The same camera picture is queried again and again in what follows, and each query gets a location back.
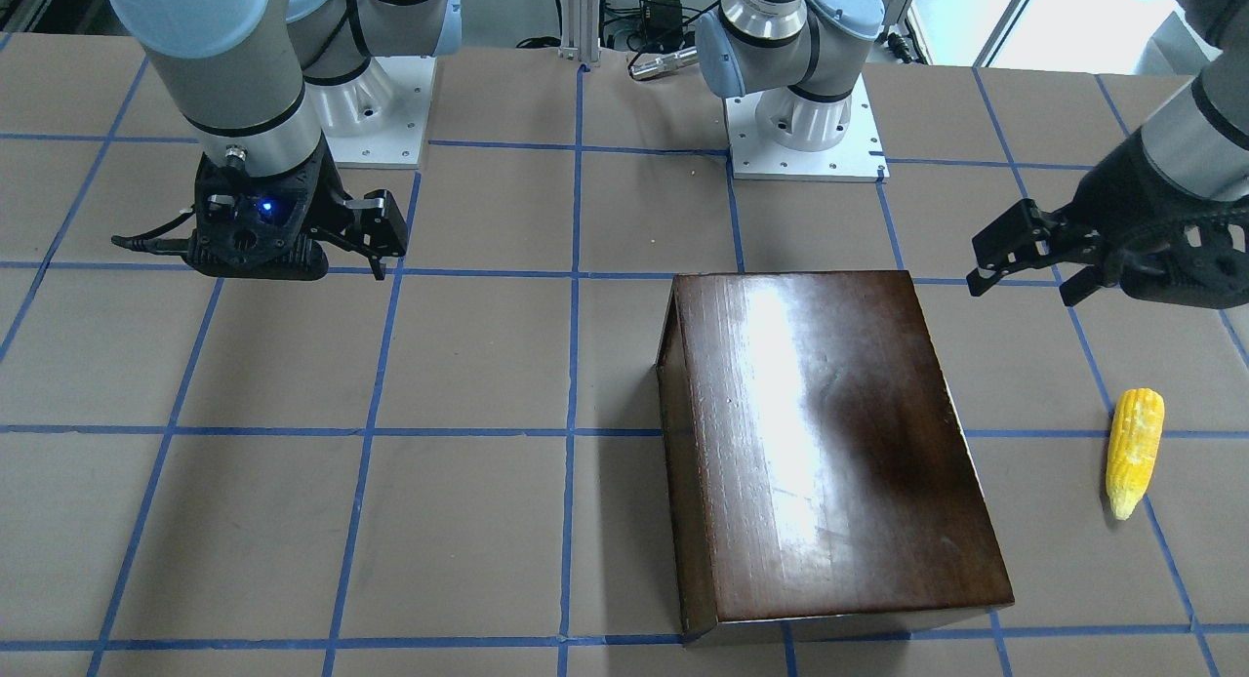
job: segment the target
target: wooden box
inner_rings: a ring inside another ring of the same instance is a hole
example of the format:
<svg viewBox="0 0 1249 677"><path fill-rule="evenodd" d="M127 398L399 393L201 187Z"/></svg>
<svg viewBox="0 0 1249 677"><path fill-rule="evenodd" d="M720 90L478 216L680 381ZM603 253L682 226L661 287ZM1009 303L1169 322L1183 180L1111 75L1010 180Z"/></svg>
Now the wooden box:
<svg viewBox="0 0 1249 677"><path fill-rule="evenodd" d="M657 373L687 642L1014 602L909 274L678 276Z"/></svg>

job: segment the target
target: metal base plate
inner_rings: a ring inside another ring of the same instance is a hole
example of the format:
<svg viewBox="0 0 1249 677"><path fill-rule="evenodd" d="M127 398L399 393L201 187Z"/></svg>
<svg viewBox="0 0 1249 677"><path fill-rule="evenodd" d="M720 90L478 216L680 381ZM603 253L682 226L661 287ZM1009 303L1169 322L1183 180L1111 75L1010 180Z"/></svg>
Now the metal base plate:
<svg viewBox="0 0 1249 677"><path fill-rule="evenodd" d="M433 100L433 57L378 57L403 100L383 127L362 136L326 136L340 167L420 170Z"/></svg>
<svg viewBox="0 0 1249 677"><path fill-rule="evenodd" d="M854 107L846 137L821 152L787 149L766 139L754 122L754 107L763 91L724 100L733 176L738 180L816 180L816 182L876 182L888 177L881 134L859 76L854 85Z"/></svg>

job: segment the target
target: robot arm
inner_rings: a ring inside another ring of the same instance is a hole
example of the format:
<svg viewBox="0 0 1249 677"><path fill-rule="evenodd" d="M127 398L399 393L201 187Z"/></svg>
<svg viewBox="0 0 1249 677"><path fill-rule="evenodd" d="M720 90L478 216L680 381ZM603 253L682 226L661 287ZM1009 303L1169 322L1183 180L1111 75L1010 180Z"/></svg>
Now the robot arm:
<svg viewBox="0 0 1249 677"><path fill-rule="evenodd" d="M1080 180L1072 202L1017 202L973 237L980 296L1008 274L1074 262L1073 306L1102 287L1207 309L1249 304L1249 0L1177 0L1223 55Z"/></svg>
<svg viewBox="0 0 1249 677"><path fill-rule="evenodd" d="M458 5L447 1L111 0L204 149L191 237L160 237L177 220L114 242L215 277L317 280L325 241L381 280L381 261L407 250L402 211L386 190L343 190L305 80L352 80L373 54L453 51ZM428 29L401 37L413 17Z"/></svg>

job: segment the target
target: floor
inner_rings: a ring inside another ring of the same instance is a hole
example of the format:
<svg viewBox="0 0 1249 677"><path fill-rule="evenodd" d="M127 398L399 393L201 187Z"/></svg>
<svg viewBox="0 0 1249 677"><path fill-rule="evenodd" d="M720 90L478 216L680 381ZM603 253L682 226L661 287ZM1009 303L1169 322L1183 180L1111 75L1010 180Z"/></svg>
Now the floor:
<svg viewBox="0 0 1249 677"><path fill-rule="evenodd" d="M185 205L197 154L135 42L0 37L0 675L1249 675L1249 311L960 281L973 232L1064 202L1183 80L872 66L892 177L813 185L734 182L697 74L623 62L443 60L425 171L345 174L408 206L387 280L335 251L222 282L109 245ZM683 650L671 274L859 269L914 276L1018 603ZM1168 432L1115 523L1139 385Z"/></svg>

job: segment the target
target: toy corn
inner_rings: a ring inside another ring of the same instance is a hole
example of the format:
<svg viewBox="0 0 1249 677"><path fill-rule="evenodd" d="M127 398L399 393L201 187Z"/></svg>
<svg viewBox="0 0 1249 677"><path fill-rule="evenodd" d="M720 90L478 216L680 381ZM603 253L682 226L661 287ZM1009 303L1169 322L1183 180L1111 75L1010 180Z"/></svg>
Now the toy corn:
<svg viewBox="0 0 1249 677"><path fill-rule="evenodd" d="M1105 493L1110 511L1127 521L1140 503L1154 473L1163 436L1163 397L1153 390L1128 390L1114 408L1107 450Z"/></svg>

